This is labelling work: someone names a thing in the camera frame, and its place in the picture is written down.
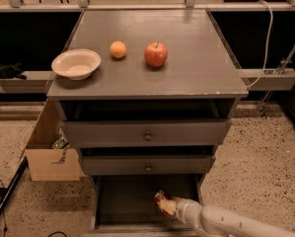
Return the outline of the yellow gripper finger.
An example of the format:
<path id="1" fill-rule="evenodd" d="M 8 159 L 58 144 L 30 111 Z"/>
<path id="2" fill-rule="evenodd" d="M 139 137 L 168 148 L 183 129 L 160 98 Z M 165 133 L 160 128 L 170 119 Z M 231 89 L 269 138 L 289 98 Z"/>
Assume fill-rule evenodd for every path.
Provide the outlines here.
<path id="1" fill-rule="evenodd" d="M 177 210 L 177 203 L 174 200 L 161 200 L 160 208 L 166 216 L 174 216 Z"/>

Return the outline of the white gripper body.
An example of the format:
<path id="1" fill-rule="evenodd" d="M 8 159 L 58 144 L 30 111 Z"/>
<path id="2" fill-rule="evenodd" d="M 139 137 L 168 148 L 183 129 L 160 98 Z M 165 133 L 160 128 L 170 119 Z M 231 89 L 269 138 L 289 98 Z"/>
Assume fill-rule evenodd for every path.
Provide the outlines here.
<path id="1" fill-rule="evenodd" d="M 200 228 L 200 214 L 202 205 L 188 198 L 175 197 L 176 218 L 180 222 L 192 228 Z"/>

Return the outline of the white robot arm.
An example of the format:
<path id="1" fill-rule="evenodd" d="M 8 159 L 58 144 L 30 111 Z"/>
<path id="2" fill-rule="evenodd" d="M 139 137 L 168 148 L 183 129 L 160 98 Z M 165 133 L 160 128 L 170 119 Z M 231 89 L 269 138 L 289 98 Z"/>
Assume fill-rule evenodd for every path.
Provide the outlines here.
<path id="1" fill-rule="evenodd" d="M 200 237 L 295 237 L 295 232 L 217 205 L 202 206 L 197 201 L 184 198 L 156 198 L 156 203 L 166 216 L 192 227 Z"/>

